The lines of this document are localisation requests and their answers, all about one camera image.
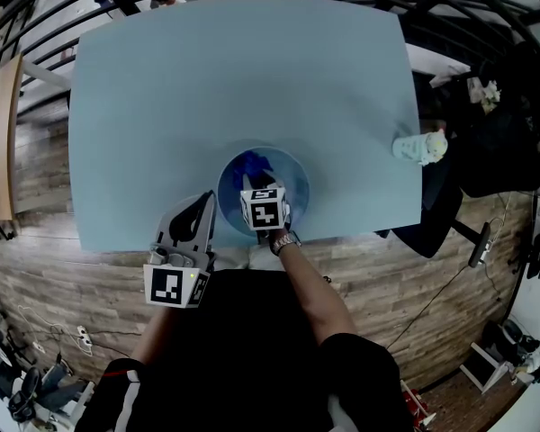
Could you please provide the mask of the black bag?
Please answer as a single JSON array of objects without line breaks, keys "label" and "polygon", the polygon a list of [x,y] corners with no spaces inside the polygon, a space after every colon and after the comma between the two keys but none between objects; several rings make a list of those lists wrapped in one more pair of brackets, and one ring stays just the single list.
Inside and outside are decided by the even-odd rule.
[{"label": "black bag", "polygon": [[481,342],[492,357],[508,367],[512,382],[540,383],[540,341],[525,333],[515,321],[489,321]]}]

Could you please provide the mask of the person's black shirt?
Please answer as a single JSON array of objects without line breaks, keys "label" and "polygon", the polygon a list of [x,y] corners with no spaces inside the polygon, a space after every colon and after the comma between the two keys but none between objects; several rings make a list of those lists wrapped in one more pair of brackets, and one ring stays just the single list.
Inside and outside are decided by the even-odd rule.
[{"label": "person's black shirt", "polygon": [[318,341],[283,272],[212,274],[166,346],[110,362],[76,432],[413,432],[391,354],[348,333]]}]

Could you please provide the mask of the person's right forearm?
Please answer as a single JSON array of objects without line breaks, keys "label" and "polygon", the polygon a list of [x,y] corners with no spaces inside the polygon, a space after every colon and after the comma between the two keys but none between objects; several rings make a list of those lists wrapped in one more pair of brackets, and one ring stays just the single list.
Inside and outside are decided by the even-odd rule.
[{"label": "person's right forearm", "polygon": [[336,334],[357,334],[347,306],[299,246],[283,246],[278,257],[319,344]]}]

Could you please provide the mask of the small white bouquet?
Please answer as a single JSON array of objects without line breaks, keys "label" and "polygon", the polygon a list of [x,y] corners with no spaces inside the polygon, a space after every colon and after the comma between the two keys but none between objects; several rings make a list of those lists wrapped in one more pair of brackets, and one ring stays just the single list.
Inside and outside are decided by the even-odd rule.
[{"label": "small white bouquet", "polygon": [[491,113],[500,102],[500,90],[496,81],[489,81],[484,85],[478,77],[467,80],[470,102],[481,106],[485,114]]}]

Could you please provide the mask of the white open shelf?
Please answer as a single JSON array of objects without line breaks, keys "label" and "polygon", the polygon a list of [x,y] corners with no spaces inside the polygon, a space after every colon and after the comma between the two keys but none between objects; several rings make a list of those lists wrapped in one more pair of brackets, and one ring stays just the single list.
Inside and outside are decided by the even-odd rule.
[{"label": "white open shelf", "polygon": [[471,343],[470,348],[471,353],[459,369],[484,394],[509,373],[509,366],[497,361],[476,343]]}]

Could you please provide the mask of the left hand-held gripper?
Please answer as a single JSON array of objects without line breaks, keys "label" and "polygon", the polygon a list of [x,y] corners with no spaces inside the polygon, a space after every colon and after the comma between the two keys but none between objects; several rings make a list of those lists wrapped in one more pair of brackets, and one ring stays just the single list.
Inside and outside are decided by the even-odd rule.
[{"label": "left hand-held gripper", "polygon": [[157,244],[150,247],[149,261],[143,266],[147,303],[179,309],[200,305],[216,257],[208,251],[216,212],[216,195],[210,190],[182,200],[163,215]]}]

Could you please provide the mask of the silver wristwatch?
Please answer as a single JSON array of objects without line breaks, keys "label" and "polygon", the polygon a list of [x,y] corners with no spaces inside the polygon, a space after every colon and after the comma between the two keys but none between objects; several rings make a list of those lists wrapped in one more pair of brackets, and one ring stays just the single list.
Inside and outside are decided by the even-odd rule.
[{"label": "silver wristwatch", "polygon": [[279,257],[281,250],[291,244],[298,247],[301,245],[298,236],[293,231],[276,236],[274,240],[270,242],[270,249],[275,256]]}]

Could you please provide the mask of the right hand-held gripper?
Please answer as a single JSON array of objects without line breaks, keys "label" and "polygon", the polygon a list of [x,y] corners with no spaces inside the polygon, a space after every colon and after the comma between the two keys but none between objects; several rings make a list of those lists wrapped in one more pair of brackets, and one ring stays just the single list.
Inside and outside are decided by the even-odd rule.
[{"label": "right hand-held gripper", "polygon": [[283,181],[276,175],[271,179],[270,188],[253,190],[248,174],[242,175],[241,210],[250,230],[281,229],[290,214]]}]

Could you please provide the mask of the big light blue plate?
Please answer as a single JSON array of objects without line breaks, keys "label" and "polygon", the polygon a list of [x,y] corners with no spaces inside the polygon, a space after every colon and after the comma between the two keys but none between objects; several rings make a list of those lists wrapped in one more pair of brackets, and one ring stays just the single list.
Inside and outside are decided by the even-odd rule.
[{"label": "big light blue plate", "polygon": [[[290,207],[290,221],[296,226],[303,219],[310,199],[310,185],[304,168],[292,155],[279,148],[254,147],[243,152],[248,150],[266,157],[273,169],[271,175],[276,175],[283,181],[286,201]],[[237,190],[232,183],[231,162],[241,153],[237,154],[222,170],[218,182],[217,199],[223,219],[240,234],[253,237],[254,232],[248,228],[241,212],[240,192],[242,190]]]}]

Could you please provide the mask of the blue cloth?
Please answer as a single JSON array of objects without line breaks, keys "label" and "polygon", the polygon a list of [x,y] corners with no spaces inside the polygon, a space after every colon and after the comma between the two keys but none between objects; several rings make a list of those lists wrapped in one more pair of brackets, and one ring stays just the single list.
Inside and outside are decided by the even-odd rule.
[{"label": "blue cloth", "polygon": [[248,174],[253,189],[267,188],[271,182],[272,167],[266,157],[248,150],[238,155],[231,162],[232,183],[237,190],[242,190],[242,175]]}]

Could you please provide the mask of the black office chair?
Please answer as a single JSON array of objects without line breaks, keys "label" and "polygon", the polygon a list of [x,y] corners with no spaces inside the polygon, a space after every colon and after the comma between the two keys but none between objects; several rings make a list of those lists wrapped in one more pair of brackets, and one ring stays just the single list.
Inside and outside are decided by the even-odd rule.
[{"label": "black office chair", "polygon": [[33,366],[25,375],[22,386],[8,402],[12,419],[23,423],[36,417],[35,405],[57,412],[83,393],[87,382],[64,382],[68,370],[63,364],[53,365],[45,374]]},{"label": "black office chair", "polygon": [[481,231],[474,230],[456,219],[463,200],[454,164],[450,158],[422,167],[422,203],[418,224],[391,231],[420,256],[432,258],[443,245],[450,229],[454,229],[474,244],[468,260],[476,267],[486,252],[491,224],[485,222]]},{"label": "black office chair", "polygon": [[[472,104],[467,80],[496,81],[500,101],[485,114]],[[436,88],[446,129],[454,136],[454,169],[472,197],[540,187],[540,49],[523,41]]]}]

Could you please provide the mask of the person's light trousers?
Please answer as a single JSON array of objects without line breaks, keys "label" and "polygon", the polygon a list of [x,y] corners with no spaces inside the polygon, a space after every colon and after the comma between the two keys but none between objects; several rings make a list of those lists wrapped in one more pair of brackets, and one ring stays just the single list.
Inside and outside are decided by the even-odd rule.
[{"label": "person's light trousers", "polygon": [[221,247],[214,249],[213,253],[216,271],[225,269],[284,271],[280,259],[271,252],[268,245]]}]

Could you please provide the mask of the white patterned plush toy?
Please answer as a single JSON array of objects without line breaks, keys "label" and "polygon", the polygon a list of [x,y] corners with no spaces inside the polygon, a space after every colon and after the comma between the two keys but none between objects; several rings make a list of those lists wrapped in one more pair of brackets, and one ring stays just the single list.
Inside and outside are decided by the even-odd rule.
[{"label": "white patterned plush toy", "polygon": [[443,130],[396,138],[391,147],[396,158],[413,161],[421,166],[438,162],[447,149],[448,141]]}]

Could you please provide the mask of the person's left forearm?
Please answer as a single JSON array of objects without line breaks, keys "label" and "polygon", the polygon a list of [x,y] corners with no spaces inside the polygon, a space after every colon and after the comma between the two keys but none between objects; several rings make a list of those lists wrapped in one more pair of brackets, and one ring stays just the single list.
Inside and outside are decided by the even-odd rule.
[{"label": "person's left forearm", "polygon": [[178,308],[159,307],[139,337],[130,357],[144,365],[158,360],[169,345],[179,313]]}]

